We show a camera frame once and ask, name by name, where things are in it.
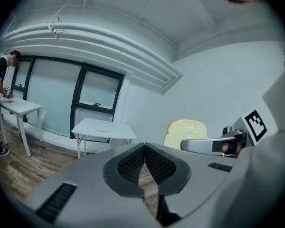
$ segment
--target white table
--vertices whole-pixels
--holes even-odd
[[[97,130],[99,128],[106,128],[109,130],[109,132],[101,132]],[[79,145],[82,140],[84,140],[84,149],[86,156],[86,136],[108,139],[123,139],[127,144],[130,144],[132,142],[132,139],[137,139],[127,124],[113,123],[91,118],[85,118],[82,120],[75,128],[73,128],[72,133],[75,133],[77,137],[78,158],[80,158]]]
[[[42,132],[41,132],[41,121],[40,121],[40,114],[41,114],[40,109],[42,105],[35,104],[35,103],[25,101],[25,100],[21,100],[21,99],[17,99],[17,98],[13,100],[16,102],[12,103],[8,99],[0,100],[0,125],[2,129],[4,143],[7,144],[8,141],[6,139],[6,135],[5,135],[4,127],[3,127],[1,108],[4,108],[10,112],[13,112],[16,115],[18,133],[21,134],[25,150],[27,152],[27,155],[30,157],[32,156],[32,154],[30,153],[28,141],[25,136],[24,125],[23,125],[23,115],[29,114],[33,111],[37,111],[39,139],[40,139],[40,142],[43,142]]]

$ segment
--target bread slice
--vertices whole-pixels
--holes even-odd
[[[207,139],[206,126],[196,120],[180,119],[170,123],[163,145],[181,149],[181,141],[185,139]]]

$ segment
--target sneaker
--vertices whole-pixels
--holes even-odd
[[[10,153],[10,150],[3,149],[2,152],[0,153],[0,157],[6,156]]]

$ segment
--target frosted window glass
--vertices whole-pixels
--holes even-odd
[[[97,119],[97,120],[109,121],[109,122],[111,122],[113,119],[113,115],[111,115],[111,114],[90,111],[90,110],[86,110],[86,109],[82,109],[82,108],[76,108],[74,126],[76,126],[78,123],[80,123],[86,117]],[[109,140],[106,138],[95,138],[95,137],[88,137],[88,136],[86,137],[86,139],[92,140],[92,141],[100,141],[100,142],[107,142]]]
[[[13,89],[14,98],[22,99],[23,100],[23,92]]]
[[[79,102],[101,107],[113,108],[119,80],[108,76],[87,72],[82,86]]]
[[[21,62],[20,66],[18,68],[17,75],[16,75],[15,84],[21,84],[21,87],[23,87],[23,88],[25,85],[25,80],[27,78],[29,65],[30,65],[30,62],[28,62],[28,61]]]
[[[70,114],[74,88],[80,66],[64,62],[37,59],[28,87],[28,101],[43,105],[46,112],[42,128],[52,133],[70,136]],[[27,115],[35,125],[37,114]]]

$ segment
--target white plate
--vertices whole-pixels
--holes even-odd
[[[107,132],[110,131],[110,129],[108,129],[106,127],[99,127],[99,128],[97,128],[97,130],[100,131],[100,132],[104,132],[104,133],[107,133]]]

